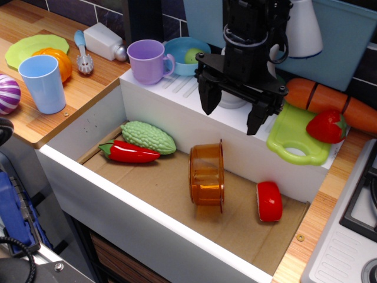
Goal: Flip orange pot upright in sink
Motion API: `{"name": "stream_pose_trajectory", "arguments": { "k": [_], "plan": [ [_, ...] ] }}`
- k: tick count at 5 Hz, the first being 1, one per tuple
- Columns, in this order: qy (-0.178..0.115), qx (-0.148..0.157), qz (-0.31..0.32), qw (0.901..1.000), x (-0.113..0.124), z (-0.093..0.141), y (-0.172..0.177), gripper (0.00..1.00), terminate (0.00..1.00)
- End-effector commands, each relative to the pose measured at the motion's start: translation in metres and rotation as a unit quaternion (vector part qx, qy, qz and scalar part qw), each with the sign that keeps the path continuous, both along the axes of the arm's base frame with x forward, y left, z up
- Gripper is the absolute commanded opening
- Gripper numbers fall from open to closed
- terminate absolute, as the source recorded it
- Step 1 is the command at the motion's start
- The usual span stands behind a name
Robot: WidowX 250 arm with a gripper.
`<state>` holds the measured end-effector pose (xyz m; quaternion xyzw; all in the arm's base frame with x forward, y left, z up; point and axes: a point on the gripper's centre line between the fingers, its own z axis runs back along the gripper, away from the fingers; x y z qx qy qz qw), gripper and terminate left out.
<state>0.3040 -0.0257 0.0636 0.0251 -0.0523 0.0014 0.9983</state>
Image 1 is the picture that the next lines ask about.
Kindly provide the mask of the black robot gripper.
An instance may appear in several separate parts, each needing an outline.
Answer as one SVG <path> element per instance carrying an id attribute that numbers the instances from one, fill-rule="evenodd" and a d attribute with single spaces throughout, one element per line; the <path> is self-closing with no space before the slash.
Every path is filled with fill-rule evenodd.
<path id="1" fill-rule="evenodd" d="M 264 48 L 226 45 L 224 54 L 198 53 L 195 77 L 203 111 L 210 115 L 222 95 L 252 104 L 247 118 L 247 135 L 255 135 L 272 114 L 282 110 L 287 88 L 268 70 L 269 53 Z"/>

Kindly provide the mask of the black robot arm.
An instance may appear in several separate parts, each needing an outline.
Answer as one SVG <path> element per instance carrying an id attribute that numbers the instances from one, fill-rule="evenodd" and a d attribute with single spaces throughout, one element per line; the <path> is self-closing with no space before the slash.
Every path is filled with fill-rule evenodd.
<path id="1" fill-rule="evenodd" d="M 270 49 L 289 47 L 286 25 L 292 1 L 228 1 L 226 43 L 223 55 L 199 53 L 195 77 L 203 111 L 209 115 L 227 92 L 252 104 L 247 118 L 247 135 L 258 132 L 266 119 L 279 114 L 288 89 L 268 70 L 268 63 L 280 64 L 287 57 L 272 59 Z"/>

